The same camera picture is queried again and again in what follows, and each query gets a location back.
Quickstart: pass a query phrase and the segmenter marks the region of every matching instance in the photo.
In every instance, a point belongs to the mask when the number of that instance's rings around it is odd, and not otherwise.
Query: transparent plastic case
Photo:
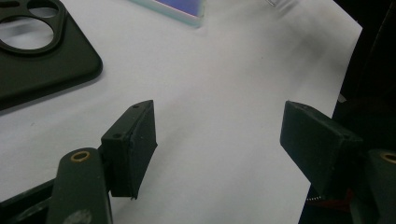
[[[199,27],[204,18],[205,0],[132,0],[166,16]]]

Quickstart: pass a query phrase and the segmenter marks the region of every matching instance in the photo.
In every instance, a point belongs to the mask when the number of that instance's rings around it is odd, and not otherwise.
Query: black phone case
[[[32,14],[30,8],[51,7],[51,18]],[[58,0],[0,0],[0,22],[30,17],[53,31],[41,49],[16,49],[0,40],[0,109],[61,91],[91,80],[102,72],[99,55]]]

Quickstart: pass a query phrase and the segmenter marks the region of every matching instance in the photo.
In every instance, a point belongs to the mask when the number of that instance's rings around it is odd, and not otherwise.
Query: circular hole
[[[0,39],[16,49],[41,49],[53,38],[52,29],[43,21],[13,17],[0,23]]]
[[[122,134],[120,134],[120,133],[113,134],[113,138],[120,138],[121,136],[122,136]]]
[[[381,154],[382,159],[388,162],[396,163],[396,154],[392,153],[382,153]]]
[[[41,18],[51,18],[58,14],[56,5],[49,1],[30,1],[27,8],[33,15]]]
[[[76,152],[75,154],[73,154],[71,161],[74,161],[74,162],[85,161],[89,157],[90,157],[90,152],[80,151],[80,152]]]

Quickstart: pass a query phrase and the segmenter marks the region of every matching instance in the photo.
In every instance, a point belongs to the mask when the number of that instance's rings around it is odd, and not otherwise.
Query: table surface
[[[99,78],[0,112],[0,201],[154,100],[157,142],[115,223],[297,223],[309,182],[279,144],[287,100],[331,116],[359,25],[330,0],[206,1],[199,29],[128,0],[63,0]]]

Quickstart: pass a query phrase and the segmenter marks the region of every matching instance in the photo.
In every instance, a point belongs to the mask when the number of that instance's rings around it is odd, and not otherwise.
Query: white tabletop
[[[331,0],[207,0],[193,29],[128,0],[63,0],[102,75],[0,112],[0,201],[154,100],[159,146],[115,223],[297,223],[309,182],[279,144],[285,101],[332,115],[361,28]]]

